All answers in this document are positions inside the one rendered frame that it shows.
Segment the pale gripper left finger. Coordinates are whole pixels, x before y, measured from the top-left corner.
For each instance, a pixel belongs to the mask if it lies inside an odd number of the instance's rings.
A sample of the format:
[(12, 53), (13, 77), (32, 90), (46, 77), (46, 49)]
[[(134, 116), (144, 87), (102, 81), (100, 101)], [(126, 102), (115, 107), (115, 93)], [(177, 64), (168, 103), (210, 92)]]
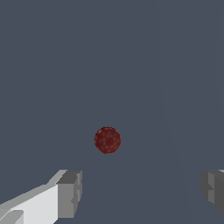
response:
[(73, 218), (82, 195), (82, 171), (59, 170), (45, 185), (0, 205), (0, 224), (54, 224)]

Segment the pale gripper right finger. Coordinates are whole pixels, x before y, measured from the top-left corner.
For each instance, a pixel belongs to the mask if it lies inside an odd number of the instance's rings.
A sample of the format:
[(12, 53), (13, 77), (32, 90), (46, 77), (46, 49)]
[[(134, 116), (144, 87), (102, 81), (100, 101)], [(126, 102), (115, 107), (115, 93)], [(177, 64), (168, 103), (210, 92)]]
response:
[(224, 214), (224, 170), (202, 171), (200, 178), (203, 196)]

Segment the dark red ball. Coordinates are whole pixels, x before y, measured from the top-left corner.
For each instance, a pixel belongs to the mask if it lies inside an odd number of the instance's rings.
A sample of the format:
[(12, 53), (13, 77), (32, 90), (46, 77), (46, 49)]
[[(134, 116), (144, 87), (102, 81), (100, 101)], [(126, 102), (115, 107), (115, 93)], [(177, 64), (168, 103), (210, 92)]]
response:
[(113, 127), (102, 127), (94, 136), (94, 145), (103, 154), (114, 153), (121, 145), (121, 135)]

